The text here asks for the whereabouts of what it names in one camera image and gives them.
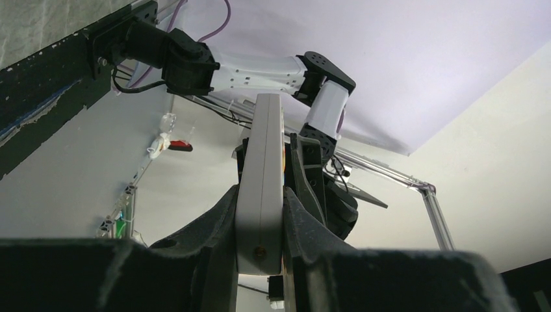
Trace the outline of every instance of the white wall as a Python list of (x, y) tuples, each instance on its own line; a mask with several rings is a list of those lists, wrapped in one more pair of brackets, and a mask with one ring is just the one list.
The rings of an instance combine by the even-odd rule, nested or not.
[(164, 151), (138, 184), (137, 231), (149, 245), (183, 228), (209, 210), (237, 183), (239, 129), (215, 113), (176, 97), (172, 138), (187, 138), (193, 152)]
[[(158, 79), (153, 71), (144, 83)], [(94, 237), (171, 106), (156, 88), (82, 109), (0, 181), (0, 237)]]
[(257, 291), (251, 291), (243, 287), (237, 287), (236, 312), (275, 312), (272, 310), (266, 295)]
[[(436, 185), (457, 248), (497, 270), (551, 257), (551, 42), (410, 157), (342, 145)], [(390, 207), (362, 204), (349, 243), (437, 248), (416, 192), (365, 172), (351, 182)]]

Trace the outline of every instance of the purple cable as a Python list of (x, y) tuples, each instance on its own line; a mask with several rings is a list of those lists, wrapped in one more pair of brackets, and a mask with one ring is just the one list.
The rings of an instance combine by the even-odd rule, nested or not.
[(209, 38), (212, 38), (212, 37), (216, 36), (219, 32), (223, 31), (223, 29), (229, 23), (229, 18), (231, 18), (231, 6), (229, 5), (229, 0), (224, 0), (224, 2), (225, 2), (225, 5), (227, 7), (227, 15), (225, 17), (224, 23), (222, 25), (220, 25), (220, 27), (218, 29), (216, 29), (215, 31), (211, 32), (210, 34), (208, 34), (206, 36), (201, 37), (199, 40), (197, 40), (198, 42), (203, 42), (206, 39), (209, 39)]
[[(174, 26), (174, 22), (176, 21), (176, 16), (178, 15), (180, 8), (187, 2), (188, 0), (180, 0), (180, 2), (178, 2), (178, 4), (176, 5), (176, 8), (174, 9), (174, 13), (172, 13), (172, 18), (170, 19), (168, 27), (166, 28), (167, 33), (172, 30), (172, 26)], [(152, 70), (153, 70), (153, 67), (151, 66), (148, 69), (146, 69), (144, 74), (138, 80), (136, 80), (130, 85), (130, 88), (134, 88), (135, 86), (139, 85), (149, 75), (149, 73), (151, 73)]]

